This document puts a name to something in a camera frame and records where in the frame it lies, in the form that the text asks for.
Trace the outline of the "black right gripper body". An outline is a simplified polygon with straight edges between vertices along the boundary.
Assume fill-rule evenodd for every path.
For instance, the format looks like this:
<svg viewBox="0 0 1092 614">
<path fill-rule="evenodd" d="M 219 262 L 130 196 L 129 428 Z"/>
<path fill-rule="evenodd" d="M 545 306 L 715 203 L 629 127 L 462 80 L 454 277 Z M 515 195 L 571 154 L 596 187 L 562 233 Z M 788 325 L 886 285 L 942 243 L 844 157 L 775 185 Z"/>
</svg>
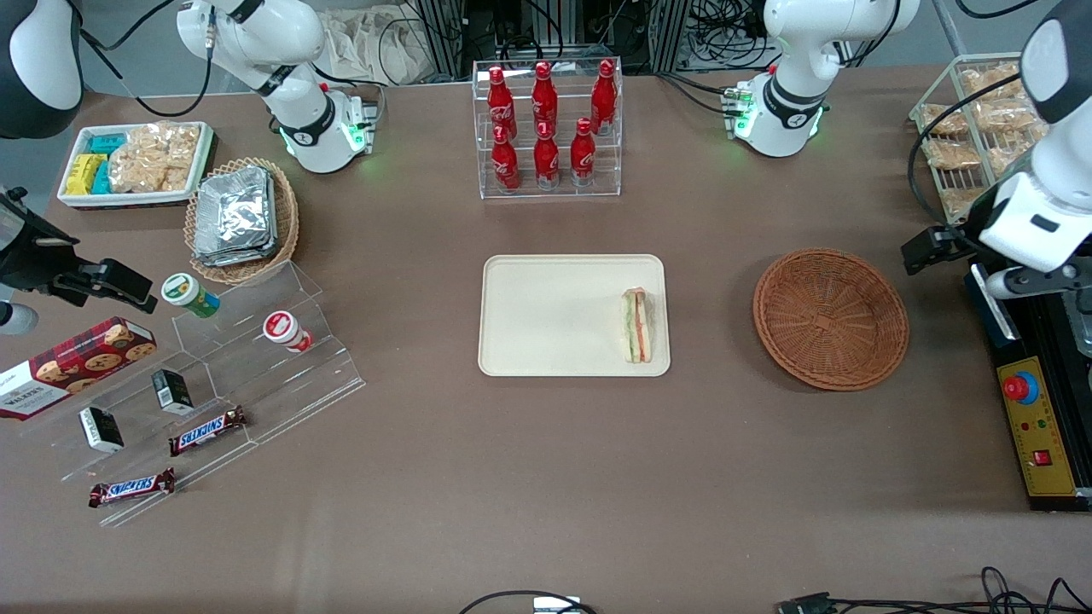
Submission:
<svg viewBox="0 0 1092 614">
<path fill-rule="evenodd" d="M 26 196 L 24 188 L 3 188 L 1 281 L 12 290 L 49 295 L 52 275 L 81 269 L 74 250 L 79 240 L 24 206 Z"/>
</svg>

